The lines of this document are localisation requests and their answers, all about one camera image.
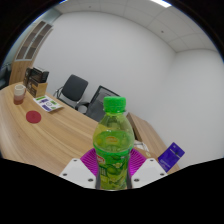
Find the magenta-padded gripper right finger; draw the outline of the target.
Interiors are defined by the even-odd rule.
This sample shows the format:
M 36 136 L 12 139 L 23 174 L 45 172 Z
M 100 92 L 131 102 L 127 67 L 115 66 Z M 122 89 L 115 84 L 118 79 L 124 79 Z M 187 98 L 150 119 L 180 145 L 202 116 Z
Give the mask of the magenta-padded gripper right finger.
M 140 188 L 165 177 L 167 173 L 154 158 L 146 158 L 136 149 L 130 152 L 128 188 Z

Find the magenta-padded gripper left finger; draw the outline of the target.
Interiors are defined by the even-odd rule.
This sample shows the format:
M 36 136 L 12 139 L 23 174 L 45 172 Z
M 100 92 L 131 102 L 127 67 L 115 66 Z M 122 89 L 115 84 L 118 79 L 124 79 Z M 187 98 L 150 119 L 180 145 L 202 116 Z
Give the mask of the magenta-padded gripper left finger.
M 80 159 L 73 158 L 60 177 L 84 188 L 97 189 L 98 163 L 95 149 L 90 149 Z

